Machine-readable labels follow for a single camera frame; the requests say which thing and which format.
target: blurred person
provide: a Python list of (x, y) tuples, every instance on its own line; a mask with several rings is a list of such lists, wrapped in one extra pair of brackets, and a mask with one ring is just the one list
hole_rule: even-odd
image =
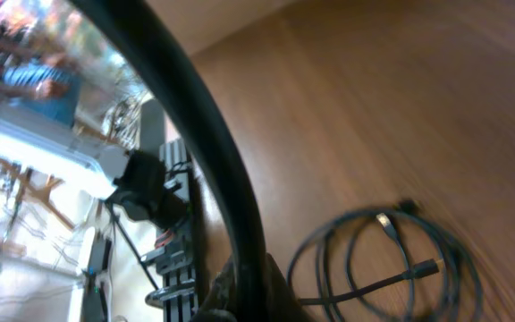
[(72, 128), (81, 85), (76, 63), (66, 54), (38, 55), (0, 35), (1, 53), (27, 63), (16, 67), (0, 64), (0, 91), (20, 98), (20, 107)]

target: thick black cable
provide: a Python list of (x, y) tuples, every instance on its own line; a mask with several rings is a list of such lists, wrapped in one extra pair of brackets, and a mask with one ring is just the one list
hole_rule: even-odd
[[(351, 253), (354, 247), (354, 243), (359, 235), (359, 231), (368, 225), (368, 223), (375, 222), (375, 219), (380, 214), (386, 214), (386, 216), (402, 221), (409, 221), (412, 224), (415, 224), (422, 228), (425, 233), (428, 235), (436, 250), (438, 252), (438, 256), (441, 262), (443, 262), (443, 287), (441, 290), (440, 300), (437, 303), (436, 308), (432, 309), (432, 311), (428, 312), (423, 316), (414, 317), (412, 316), (412, 310), (414, 306), (414, 291), (411, 291), (409, 288), (409, 307), (407, 312), (402, 317), (391, 316), (383, 310), (371, 305), (367, 301), (362, 299), (362, 296), (367, 294), (368, 292), (372, 292), (378, 288), (385, 287), (389, 284), (398, 283), (402, 280), (411, 279), (407, 278), (407, 273), (414, 272), (415, 267), (422, 265), (423, 263), (417, 264), (416, 266), (408, 269), (407, 272), (390, 277), (383, 281), (371, 284), (361, 289), (357, 289), (357, 285), (352, 278), (352, 272), (350, 269), (350, 259)], [(316, 271), (317, 275), (317, 285), (323, 286), (325, 289), (320, 293), (320, 297), (317, 299), (301, 299), (300, 303), (302, 305), (324, 305), (325, 313), (330, 314), (331, 317), (329, 320), (333, 321), (334, 318), (338, 318), (340, 321), (343, 321), (342, 317), (335, 314), (331, 310), (327, 310), (328, 305), (331, 303), (337, 303), (340, 301), (346, 301), (353, 298), (359, 298), (361, 302), (371, 311), (373, 311), (377, 316), (385, 320), (391, 321), (403, 321), (403, 320), (418, 320), (418, 321), (437, 321), (443, 318), (448, 318), (449, 321), (456, 321), (459, 315), (460, 308), (460, 278), (462, 269), (465, 267), (470, 274), (470, 277), (474, 284), (474, 292), (475, 292), (475, 309), (472, 315), (472, 321), (478, 321), (482, 315), (482, 301), (483, 301), (483, 291), (482, 285), (480, 283), (480, 279), (476, 268), (472, 262), (472, 258), (469, 255), (469, 252), (466, 250), (464, 245), (459, 242), (452, 234), (448, 233), (442, 227), (430, 223), (427, 220), (420, 218), (418, 216), (414, 216), (411, 214), (407, 214), (404, 212), (397, 211), (393, 208), (368, 208), (361, 209), (357, 211), (351, 211), (343, 216), (340, 216), (333, 221), (323, 225), (320, 228), (317, 228), (297, 249), (293, 259), (288, 268), (287, 273), (287, 282), (291, 288), (292, 282), (292, 272), (295, 268), (295, 265), (300, 257), (300, 255), (311, 246), (313, 243), (317, 244), (317, 247), (322, 250), (326, 247), (328, 243), (327, 237), (331, 237), (333, 235), (333, 231), (343, 224), (355, 220), (355, 219), (365, 219), (367, 223), (363, 224), (359, 230), (357, 230), (351, 237), (350, 246), (348, 248), (347, 262), (346, 262), (346, 272), (348, 276), (348, 280), (351, 286), (352, 292), (348, 292), (345, 294), (332, 296), (330, 295), (332, 291), (330, 290), (331, 285), (328, 283), (322, 283), (321, 280), (324, 278), (328, 279), (328, 274), (326, 272)], [(391, 233), (390, 231), (385, 232), (391, 237), (393, 240), (396, 239), (395, 236), (398, 234), (396, 232)], [(405, 267), (409, 264), (409, 256), (401, 242), (399, 237), (397, 246), (401, 250), (403, 258), (405, 258)]]
[(148, 272), (148, 268), (144, 265), (144, 263), (142, 263), (142, 260), (140, 260), (139, 251), (134, 246), (134, 243), (132, 243), (131, 237), (129, 237), (129, 235), (124, 230), (124, 227), (122, 227), (121, 222), (119, 221), (119, 217), (114, 214), (113, 205), (111, 203), (107, 202), (107, 203), (105, 203), (105, 206), (106, 206), (106, 210), (108, 211), (108, 214), (111, 217), (111, 220), (114, 221), (114, 223), (118, 227), (118, 230), (121, 232), (122, 237), (124, 238), (126, 243), (129, 245), (129, 247), (131, 248), (132, 254), (134, 254), (134, 257), (139, 262), (140, 267), (144, 271), (144, 275), (147, 277), (148, 281), (152, 284), (154, 289), (158, 290), (158, 285), (156, 284), (156, 281), (154, 280), (154, 277), (152, 277), (150, 272)]

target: brown wooden surface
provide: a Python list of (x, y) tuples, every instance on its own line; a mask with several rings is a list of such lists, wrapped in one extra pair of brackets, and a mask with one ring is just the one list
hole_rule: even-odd
[[(411, 196), (477, 256), (485, 319), (515, 321), (514, 1), (307, 1), (194, 62), (241, 150), (282, 270), (330, 218)], [(207, 208), (215, 273), (230, 251), (215, 205)], [(423, 233), (404, 230), (415, 260), (435, 256)], [(346, 231), (340, 241), (333, 285), (346, 292)], [(403, 269), (375, 227), (353, 261), (359, 285)], [(300, 263), (297, 293), (315, 295), (312, 256)], [(418, 310), (437, 296), (438, 277), (426, 281)], [(407, 287), (367, 298), (400, 313)], [(340, 307), (349, 320), (375, 320), (357, 301)]]

